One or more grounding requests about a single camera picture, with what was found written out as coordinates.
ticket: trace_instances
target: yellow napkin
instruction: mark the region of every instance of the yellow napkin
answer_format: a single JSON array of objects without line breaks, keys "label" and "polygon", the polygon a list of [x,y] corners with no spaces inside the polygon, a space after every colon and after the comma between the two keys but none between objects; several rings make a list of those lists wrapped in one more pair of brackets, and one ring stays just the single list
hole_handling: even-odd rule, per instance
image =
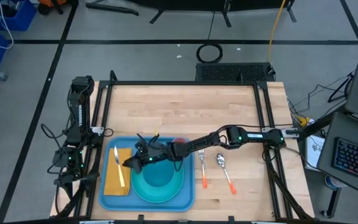
[{"label": "yellow napkin", "polygon": [[107,164],[106,181],[103,195],[127,195],[131,186],[131,169],[124,167],[122,163],[132,156],[131,148],[117,149],[119,162],[121,163],[122,175],[124,176],[125,187],[119,182],[118,165],[114,158],[114,149],[110,149]]}]

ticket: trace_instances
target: keyboard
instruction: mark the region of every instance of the keyboard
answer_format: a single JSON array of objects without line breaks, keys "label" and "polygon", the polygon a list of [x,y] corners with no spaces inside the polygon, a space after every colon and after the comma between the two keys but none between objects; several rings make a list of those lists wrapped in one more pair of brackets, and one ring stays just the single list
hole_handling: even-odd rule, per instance
[{"label": "keyboard", "polygon": [[335,140],[332,166],[358,176],[358,144],[343,138]]}]

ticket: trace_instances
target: fork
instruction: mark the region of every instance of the fork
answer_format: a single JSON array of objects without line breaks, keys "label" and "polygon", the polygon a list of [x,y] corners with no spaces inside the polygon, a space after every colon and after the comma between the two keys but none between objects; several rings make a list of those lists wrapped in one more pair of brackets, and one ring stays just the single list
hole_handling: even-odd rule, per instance
[{"label": "fork", "polygon": [[201,160],[201,165],[203,167],[203,187],[206,188],[207,187],[207,183],[206,183],[206,177],[205,177],[205,169],[204,169],[204,149],[200,149],[198,151],[198,157],[200,158]]}]

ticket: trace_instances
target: teal bowl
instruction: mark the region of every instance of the teal bowl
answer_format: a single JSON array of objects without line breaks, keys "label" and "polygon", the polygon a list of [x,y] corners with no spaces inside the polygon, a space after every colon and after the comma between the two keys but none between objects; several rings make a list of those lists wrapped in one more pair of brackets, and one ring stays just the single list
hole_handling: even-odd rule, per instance
[{"label": "teal bowl", "polygon": [[160,161],[143,167],[140,174],[131,172],[132,188],[145,201],[162,203],[173,198],[180,190],[185,173],[176,172],[172,161]]}]

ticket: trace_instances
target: concrete floor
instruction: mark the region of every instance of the concrete floor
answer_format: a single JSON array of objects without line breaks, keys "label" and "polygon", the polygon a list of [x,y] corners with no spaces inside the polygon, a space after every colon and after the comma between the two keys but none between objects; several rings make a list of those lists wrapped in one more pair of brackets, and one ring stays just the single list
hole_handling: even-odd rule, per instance
[{"label": "concrete floor", "polygon": [[[97,11],[81,2],[68,33],[68,40],[154,40],[207,39],[211,12],[164,12],[152,25],[157,13],[124,1],[114,5],[136,9],[140,16]],[[358,26],[358,1],[347,1]],[[29,130],[45,79],[70,13],[36,15],[27,32],[14,32],[19,44],[8,50],[0,71],[9,75],[0,81],[0,205],[12,175],[24,139]],[[297,0],[292,23],[287,12],[282,14],[275,34],[277,40],[357,40],[340,0]],[[229,13],[232,28],[227,28],[221,14],[216,14],[210,39],[268,40],[276,9]],[[46,40],[46,44],[30,44],[25,40]],[[284,82],[293,103],[307,97],[316,84],[327,85],[356,68],[358,44],[347,45],[274,45],[272,65],[277,81]],[[57,64],[40,119],[32,139],[19,183],[9,207],[6,222],[47,218],[52,204],[55,178],[46,173],[55,143],[39,128],[46,123],[56,133],[68,116],[65,95],[71,80],[79,75],[92,75],[105,80],[113,69],[119,80],[194,80],[195,52],[199,44],[65,44]],[[264,62],[267,45],[224,44],[222,62]],[[206,49],[210,55],[215,52]],[[330,107],[331,94],[322,91],[311,100],[305,116],[319,118]],[[297,106],[306,108],[306,102]],[[323,175],[306,171],[308,186],[317,218],[326,209],[331,191],[325,187]],[[358,223],[358,192],[342,191],[336,216],[332,221]]]}]

